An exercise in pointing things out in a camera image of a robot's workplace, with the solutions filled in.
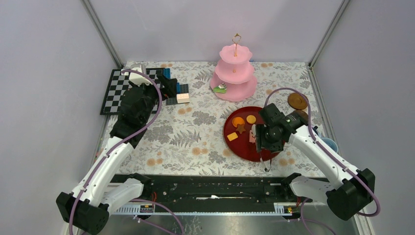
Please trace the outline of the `pink layered cake slice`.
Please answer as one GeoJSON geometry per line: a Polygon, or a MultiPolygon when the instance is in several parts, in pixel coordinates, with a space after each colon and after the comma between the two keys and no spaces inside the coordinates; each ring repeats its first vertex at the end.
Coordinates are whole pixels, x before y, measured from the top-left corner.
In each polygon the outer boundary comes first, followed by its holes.
{"type": "Polygon", "coordinates": [[[251,129],[249,131],[249,142],[256,143],[256,125],[255,124],[251,126],[251,129]]]}

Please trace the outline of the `green cake slice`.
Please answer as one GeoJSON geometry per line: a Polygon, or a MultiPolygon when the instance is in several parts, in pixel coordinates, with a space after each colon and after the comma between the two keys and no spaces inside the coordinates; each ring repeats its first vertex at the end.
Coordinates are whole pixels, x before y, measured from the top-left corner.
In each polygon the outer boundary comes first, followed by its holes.
{"type": "Polygon", "coordinates": [[[227,92],[227,86],[225,83],[222,83],[214,87],[212,90],[214,93],[225,94],[227,92]]]}

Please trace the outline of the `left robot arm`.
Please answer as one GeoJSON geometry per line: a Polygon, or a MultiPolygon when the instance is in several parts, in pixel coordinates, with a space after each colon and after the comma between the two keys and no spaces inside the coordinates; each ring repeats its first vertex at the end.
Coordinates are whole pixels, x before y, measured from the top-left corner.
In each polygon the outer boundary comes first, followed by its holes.
{"type": "Polygon", "coordinates": [[[137,74],[147,81],[124,92],[123,111],[102,153],[71,193],[61,192],[56,199],[61,216],[68,223],[69,235],[76,234],[75,228],[96,235],[109,217],[126,203],[151,197],[151,187],[135,178],[105,193],[121,163],[161,111],[163,95],[156,82],[142,72],[137,74]]]}

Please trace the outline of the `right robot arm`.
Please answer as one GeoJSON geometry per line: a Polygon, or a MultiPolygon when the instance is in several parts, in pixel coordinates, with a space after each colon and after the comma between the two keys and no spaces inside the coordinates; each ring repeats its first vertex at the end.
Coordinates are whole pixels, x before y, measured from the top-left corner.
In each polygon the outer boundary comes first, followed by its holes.
{"type": "Polygon", "coordinates": [[[359,170],[333,151],[308,125],[303,111],[285,115],[275,104],[261,108],[263,124],[255,126],[257,151],[281,152],[289,143],[305,154],[327,178],[327,182],[293,173],[281,187],[281,197],[288,202],[298,197],[325,203],[342,220],[359,214],[374,200],[375,175],[368,168],[359,170]]]}

